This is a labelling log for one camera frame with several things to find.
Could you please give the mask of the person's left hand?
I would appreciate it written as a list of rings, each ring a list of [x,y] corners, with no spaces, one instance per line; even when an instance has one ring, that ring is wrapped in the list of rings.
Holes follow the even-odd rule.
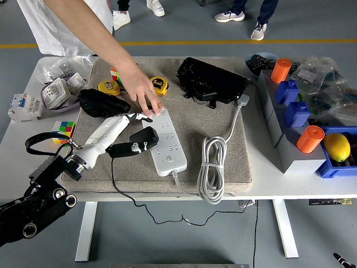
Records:
[[[118,72],[120,80],[132,101],[137,101],[146,116],[151,117],[147,100],[155,115],[160,115],[164,105],[156,94],[152,82],[140,69]]]

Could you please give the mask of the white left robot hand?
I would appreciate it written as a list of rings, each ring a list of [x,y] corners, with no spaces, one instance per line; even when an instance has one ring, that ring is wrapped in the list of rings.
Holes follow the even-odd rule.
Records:
[[[77,164],[79,173],[83,170],[91,170],[95,166],[98,156],[104,154],[129,123],[135,120],[153,122],[152,119],[140,113],[109,117],[93,132],[80,149],[74,151],[68,163]]]

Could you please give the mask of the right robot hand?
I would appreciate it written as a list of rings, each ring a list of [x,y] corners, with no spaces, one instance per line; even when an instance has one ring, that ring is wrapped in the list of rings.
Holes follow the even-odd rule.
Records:
[[[342,267],[344,267],[344,268],[350,267],[350,264],[344,258],[342,258],[339,254],[334,252],[333,256],[334,256],[334,258],[336,258],[336,260]]]

